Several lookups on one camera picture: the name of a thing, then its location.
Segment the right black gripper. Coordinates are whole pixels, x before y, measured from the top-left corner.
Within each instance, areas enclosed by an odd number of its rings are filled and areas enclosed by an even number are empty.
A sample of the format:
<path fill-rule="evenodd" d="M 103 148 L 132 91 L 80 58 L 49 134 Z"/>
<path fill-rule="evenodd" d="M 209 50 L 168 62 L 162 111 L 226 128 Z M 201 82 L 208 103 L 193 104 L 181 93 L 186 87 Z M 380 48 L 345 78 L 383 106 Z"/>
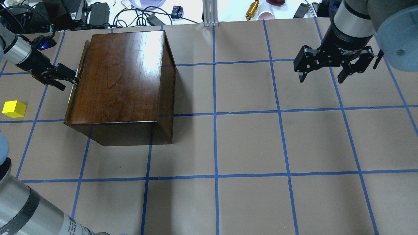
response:
<path fill-rule="evenodd" d="M 371 64 L 374 53 L 367 46 L 372 36 L 354 37 L 330 25 L 317 49 L 304 45 L 294 59 L 294 71 L 299 73 L 299 82 L 304 82 L 308 73 L 322 67 L 340 67 L 337 80 L 342 84 L 354 73 L 364 72 Z"/>

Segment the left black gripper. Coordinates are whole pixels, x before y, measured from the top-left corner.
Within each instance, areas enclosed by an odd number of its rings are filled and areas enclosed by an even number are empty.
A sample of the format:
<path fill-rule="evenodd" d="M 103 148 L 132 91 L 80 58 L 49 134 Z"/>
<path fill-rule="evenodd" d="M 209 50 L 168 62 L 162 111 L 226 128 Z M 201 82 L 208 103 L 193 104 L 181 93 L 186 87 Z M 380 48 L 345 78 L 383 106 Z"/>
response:
<path fill-rule="evenodd" d="M 53 66 L 50 59 L 38 50 L 32 50 L 28 57 L 16 67 L 29 73 L 33 78 L 44 85 L 54 86 L 64 91 L 66 86 L 60 81 L 67 81 L 71 84 L 79 83 L 76 72 L 63 64 Z"/>

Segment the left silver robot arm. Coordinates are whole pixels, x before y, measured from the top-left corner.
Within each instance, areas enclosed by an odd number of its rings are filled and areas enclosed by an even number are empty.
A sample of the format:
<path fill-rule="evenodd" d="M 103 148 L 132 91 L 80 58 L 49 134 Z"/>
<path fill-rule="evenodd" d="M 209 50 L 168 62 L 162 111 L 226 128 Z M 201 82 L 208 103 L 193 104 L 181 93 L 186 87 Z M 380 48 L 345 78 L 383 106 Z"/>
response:
<path fill-rule="evenodd" d="M 66 86 L 60 82 L 61 80 L 72 84 L 79 82 L 76 72 L 72 69 L 61 63 L 52 65 L 50 59 L 39 51 L 37 43 L 28 42 L 4 26 L 0 27 L 0 35 L 1 56 L 40 83 L 64 91 Z"/>

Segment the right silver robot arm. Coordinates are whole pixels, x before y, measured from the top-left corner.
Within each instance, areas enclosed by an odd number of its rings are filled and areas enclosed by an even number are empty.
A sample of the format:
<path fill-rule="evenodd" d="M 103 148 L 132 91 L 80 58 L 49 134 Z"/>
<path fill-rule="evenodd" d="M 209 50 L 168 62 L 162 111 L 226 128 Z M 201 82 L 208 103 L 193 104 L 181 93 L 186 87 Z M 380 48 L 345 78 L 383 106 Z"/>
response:
<path fill-rule="evenodd" d="M 338 82 L 363 73 L 374 57 L 367 46 L 375 35 L 379 46 L 375 69 L 385 55 L 397 70 L 417 72 L 416 0 L 343 0 L 318 49 L 304 45 L 294 60 L 294 71 L 304 82 L 311 71 L 342 67 Z"/>

